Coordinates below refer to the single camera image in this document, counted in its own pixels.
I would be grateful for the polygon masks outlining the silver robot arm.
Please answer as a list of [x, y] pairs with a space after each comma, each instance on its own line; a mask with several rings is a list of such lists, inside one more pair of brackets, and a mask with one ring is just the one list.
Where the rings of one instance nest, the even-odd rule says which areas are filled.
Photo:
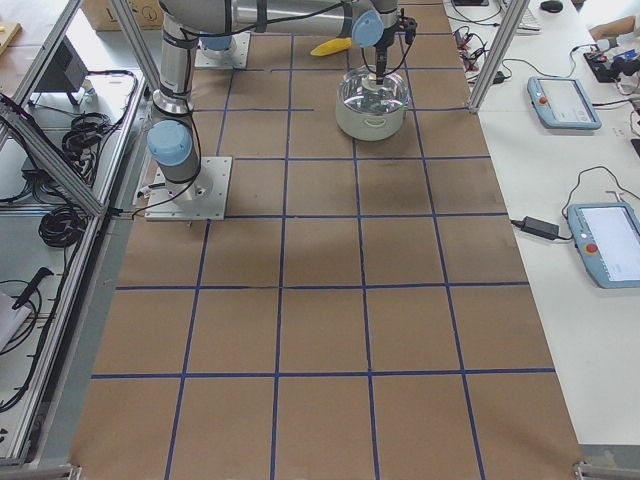
[[171, 199], [193, 206], [212, 188], [193, 126], [192, 79], [200, 40], [228, 46], [245, 32], [349, 38], [375, 50], [375, 76], [389, 75], [388, 49], [398, 33], [413, 41], [417, 22], [395, 1], [163, 1], [160, 86], [153, 93], [158, 119], [147, 146]]
[[223, 54], [231, 54], [236, 49], [236, 41], [231, 36], [200, 36], [201, 50], [206, 56], [220, 56]]

